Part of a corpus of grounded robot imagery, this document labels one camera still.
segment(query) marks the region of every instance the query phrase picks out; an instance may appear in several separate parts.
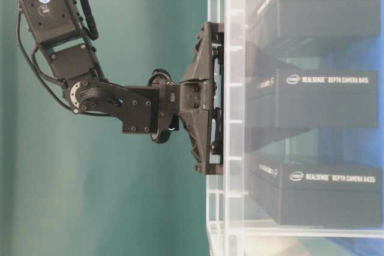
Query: transparent container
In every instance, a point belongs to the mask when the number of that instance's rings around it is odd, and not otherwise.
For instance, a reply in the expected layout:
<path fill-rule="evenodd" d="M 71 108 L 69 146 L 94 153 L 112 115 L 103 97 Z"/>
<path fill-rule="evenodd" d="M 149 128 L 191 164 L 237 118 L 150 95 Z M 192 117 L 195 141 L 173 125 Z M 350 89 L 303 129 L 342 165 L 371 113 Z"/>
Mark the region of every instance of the transparent container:
<path fill-rule="evenodd" d="M 383 0 L 208 0 L 225 23 L 211 255 L 384 255 Z"/>

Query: intel logo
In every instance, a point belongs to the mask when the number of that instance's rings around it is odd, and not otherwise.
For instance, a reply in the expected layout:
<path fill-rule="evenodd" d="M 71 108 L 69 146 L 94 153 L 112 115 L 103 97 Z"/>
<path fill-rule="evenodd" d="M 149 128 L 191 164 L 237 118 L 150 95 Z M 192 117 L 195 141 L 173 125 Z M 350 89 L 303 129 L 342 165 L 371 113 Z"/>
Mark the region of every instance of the intel logo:
<path fill-rule="evenodd" d="M 298 75 L 291 75 L 287 77 L 287 83 L 288 84 L 297 84 L 300 81 L 300 76 Z"/>
<path fill-rule="evenodd" d="M 301 171 L 296 171 L 293 172 L 290 176 L 289 179 L 292 181 L 300 181 L 304 178 L 304 173 Z"/>

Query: camera box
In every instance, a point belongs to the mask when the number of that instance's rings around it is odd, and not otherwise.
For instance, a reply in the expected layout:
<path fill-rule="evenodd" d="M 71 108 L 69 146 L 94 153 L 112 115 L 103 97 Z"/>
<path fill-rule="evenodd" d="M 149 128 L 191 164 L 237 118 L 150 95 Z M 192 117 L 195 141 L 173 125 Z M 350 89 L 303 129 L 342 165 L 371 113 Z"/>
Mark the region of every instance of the camera box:
<path fill-rule="evenodd" d="M 377 73 L 276 69 L 247 87 L 248 127 L 377 128 Z"/>
<path fill-rule="evenodd" d="M 380 33 L 380 0 L 261 0 L 248 39 L 279 58 L 322 56 Z"/>
<path fill-rule="evenodd" d="M 381 226 L 381 168 L 306 156 L 250 157 L 250 196 L 277 223 L 329 228 Z"/>

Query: realsense depth camera d435 box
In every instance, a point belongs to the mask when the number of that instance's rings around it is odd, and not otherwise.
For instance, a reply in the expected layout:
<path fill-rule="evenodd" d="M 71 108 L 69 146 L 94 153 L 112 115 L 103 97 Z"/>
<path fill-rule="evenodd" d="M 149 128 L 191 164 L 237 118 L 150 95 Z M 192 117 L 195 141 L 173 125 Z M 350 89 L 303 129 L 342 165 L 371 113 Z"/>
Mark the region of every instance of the realsense depth camera d435 box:
<path fill-rule="evenodd" d="M 248 39 L 280 58 L 325 55 L 379 35 L 380 0 L 261 0 Z"/>
<path fill-rule="evenodd" d="M 381 168 L 257 154 L 250 159 L 248 184 L 250 196 L 281 225 L 373 228 L 382 224 Z"/>

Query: teal wall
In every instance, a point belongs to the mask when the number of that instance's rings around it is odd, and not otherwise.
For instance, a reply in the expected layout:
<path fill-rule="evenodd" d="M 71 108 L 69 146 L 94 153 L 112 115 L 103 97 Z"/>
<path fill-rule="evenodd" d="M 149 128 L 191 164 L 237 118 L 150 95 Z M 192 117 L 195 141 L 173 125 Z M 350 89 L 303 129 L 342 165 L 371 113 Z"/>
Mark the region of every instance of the teal wall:
<path fill-rule="evenodd" d="M 206 0 L 90 1 L 111 82 L 144 85 L 158 67 L 182 77 Z M 160 146 L 60 109 L 16 49 L 15 2 L 0 0 L 0 255 L 207 255 L 187 133 Z"/>

